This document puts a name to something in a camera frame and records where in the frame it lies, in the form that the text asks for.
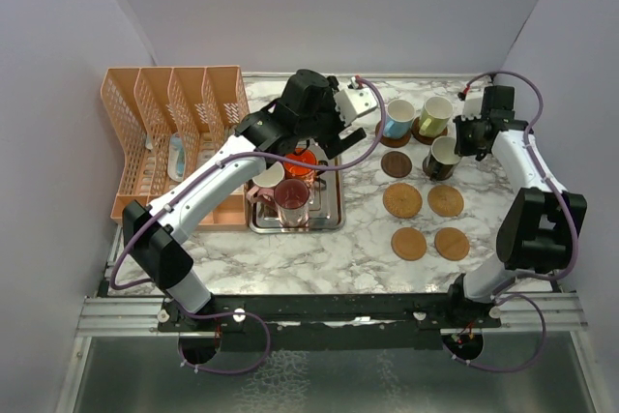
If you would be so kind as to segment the white mug pink handle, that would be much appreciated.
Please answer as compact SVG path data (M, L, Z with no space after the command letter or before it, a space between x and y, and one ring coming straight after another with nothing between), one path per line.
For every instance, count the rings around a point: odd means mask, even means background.
M275 162L268 169L251 179L251 187L246 192L249 203L272 204L277 185L285 179L285 170L280 162Z

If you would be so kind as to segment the light wood grooved coaster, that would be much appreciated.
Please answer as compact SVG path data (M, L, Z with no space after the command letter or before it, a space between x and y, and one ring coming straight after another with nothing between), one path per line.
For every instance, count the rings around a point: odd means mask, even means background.
M460 261L468 256L470 243L467 236L459 229L445 227L434 237L434 246L438 253L450 261Z

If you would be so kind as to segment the light blue mug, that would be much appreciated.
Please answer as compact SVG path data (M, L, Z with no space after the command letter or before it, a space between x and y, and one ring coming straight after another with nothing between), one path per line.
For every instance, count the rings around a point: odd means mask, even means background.
M412 103L397 99L388 103L386 108L386 123L383 135L391 139L400 139L407 135L412 127L416 110Z

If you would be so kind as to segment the dusty pink mug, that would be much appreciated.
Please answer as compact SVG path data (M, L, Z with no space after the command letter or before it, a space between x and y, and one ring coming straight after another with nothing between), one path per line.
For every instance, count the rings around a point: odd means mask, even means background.
M274 189L274 201L283 227L301 227L308 222L310 191L303 181L281 181Z

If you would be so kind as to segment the brown ringed wooden coaster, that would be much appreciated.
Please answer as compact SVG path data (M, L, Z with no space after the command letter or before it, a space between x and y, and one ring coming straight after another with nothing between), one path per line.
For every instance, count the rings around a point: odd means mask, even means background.
M389 137L390 133L401 133L399 138ZM387 124L384 128L383 134L380 137L380 143L386 147L399 148L408 144L411 138L411 128L405 128L402 125Z

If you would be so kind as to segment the light wood round coaster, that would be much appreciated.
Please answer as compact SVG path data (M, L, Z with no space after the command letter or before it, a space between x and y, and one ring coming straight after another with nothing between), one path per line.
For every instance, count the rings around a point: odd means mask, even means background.
M403 227L393 234L391 247L399 258L407 261L416 261L426 254L427 241L418 229Z

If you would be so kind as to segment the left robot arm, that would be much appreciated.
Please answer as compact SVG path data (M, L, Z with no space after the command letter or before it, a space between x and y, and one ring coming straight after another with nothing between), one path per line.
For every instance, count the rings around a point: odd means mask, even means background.
M363 140L351 124L383 108L380 97L356 77L340 89L333 76L301 69L281 95L245 116L220 150L170 192L123 211L124 256L130 256L155 286L180 308L180 318L199 331L213 321L211 292L193 270L183 244L199 223L230 194L274 162L282 162L302 141L314 141L332 159Z

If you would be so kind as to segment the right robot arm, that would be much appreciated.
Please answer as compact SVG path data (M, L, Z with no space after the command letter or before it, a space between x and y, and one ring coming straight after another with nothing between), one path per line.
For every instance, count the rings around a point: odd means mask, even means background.
M487 315L498 297L520 279L563 279L578 256L587 202L551 174L531 124L516 119L515 94L510 86L490 85L476 115L462 114L454 120L456 154L478 161L492 155L516 194L498 229L495 255L449 287L444 314L457 327Z

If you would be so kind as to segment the pale yellow mug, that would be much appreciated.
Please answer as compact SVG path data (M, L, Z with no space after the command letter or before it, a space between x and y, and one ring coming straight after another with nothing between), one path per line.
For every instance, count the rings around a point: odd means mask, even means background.
M454 112L449 99L436 96L426 100L419 117L419 135L437 137L446 128Z

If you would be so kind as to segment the woven rattan coaster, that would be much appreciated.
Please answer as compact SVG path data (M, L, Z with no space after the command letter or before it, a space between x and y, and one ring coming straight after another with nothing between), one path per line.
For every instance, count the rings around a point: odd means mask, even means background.
M441 217L458 216L464 209L461 193L451 186L435 186L427 194L429 208Z
M420 212L423 200L415 187L406 183L395 183L384 191L383 205L393 216L410 219Z

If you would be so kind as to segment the dark walnut coaster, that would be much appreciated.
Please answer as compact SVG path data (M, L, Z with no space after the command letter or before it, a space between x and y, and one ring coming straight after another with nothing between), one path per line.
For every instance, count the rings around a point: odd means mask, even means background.
M412 161L400 151L390 151L381 158L381 169L393 178L404 178L412 170Z

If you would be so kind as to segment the black mug white inside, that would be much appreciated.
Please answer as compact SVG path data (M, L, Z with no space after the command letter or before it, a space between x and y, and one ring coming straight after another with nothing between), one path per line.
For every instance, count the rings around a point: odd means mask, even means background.
M457 140L450 136L439 136L431 144L422 168L432 181L444 181L451 178L461 156L456 153Z

